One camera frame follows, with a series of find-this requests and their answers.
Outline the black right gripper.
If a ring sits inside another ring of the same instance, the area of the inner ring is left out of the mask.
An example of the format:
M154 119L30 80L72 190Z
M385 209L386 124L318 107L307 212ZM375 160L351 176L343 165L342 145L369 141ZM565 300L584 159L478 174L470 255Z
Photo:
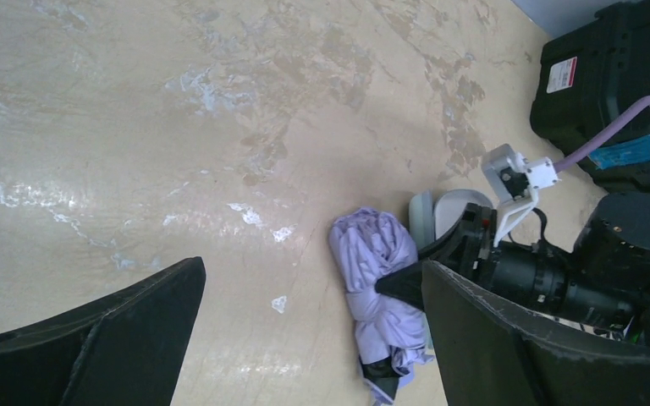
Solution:
M547 240L547 215L533 212L540 222L536 243L496 243L498 213L468 203L448 232L418 251L420 261L381 277L375 291L424 310L424 260L470 266L471 281L530 310L599 330L625 330L639 312L639 289L624 274L629 254L620 223L595 216L568 252ZM476 259L480 239L483 252Z

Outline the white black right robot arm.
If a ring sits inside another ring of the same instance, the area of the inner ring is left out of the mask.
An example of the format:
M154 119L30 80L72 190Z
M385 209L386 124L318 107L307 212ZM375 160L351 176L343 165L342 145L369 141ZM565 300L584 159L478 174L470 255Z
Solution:
M379 279L376 291L422 309L422 270L431 261L529 310L650 347L650 195L604 196L572 251L545 238L496 241L498 219L496 210L468 204L450 231L415 264Z

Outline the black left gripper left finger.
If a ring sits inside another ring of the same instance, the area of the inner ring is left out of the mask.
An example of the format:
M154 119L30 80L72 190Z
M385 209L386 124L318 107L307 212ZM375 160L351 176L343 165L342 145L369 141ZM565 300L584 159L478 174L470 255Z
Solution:
M0 333L0 405L168 405L206 285L199 257Z

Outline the lavender umbrella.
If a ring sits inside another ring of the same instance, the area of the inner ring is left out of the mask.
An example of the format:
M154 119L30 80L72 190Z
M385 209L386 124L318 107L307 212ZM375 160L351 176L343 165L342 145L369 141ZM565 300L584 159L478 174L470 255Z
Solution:
M391 405L414 366L433 359L423 312L375 289L379 279L416 263L416 243L393 214L371 207L336 219L328 242L355 321L361 376L374 404Z

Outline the mint green umbrella sleeve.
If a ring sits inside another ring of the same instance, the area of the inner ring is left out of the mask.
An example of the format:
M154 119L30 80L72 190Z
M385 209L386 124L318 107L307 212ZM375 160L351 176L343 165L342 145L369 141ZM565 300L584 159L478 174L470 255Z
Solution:
M453 189L436 200L427 190L410 199L408 220L410 236L418 251L445 235L461 218L467 204L493 208L485 194L474 189Z

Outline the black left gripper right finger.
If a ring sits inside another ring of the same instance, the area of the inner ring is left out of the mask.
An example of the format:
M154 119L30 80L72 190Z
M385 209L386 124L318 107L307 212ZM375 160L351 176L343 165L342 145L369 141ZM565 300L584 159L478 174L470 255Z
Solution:
M650 405L650 348L564 326L433 261L421 291L450 405Z

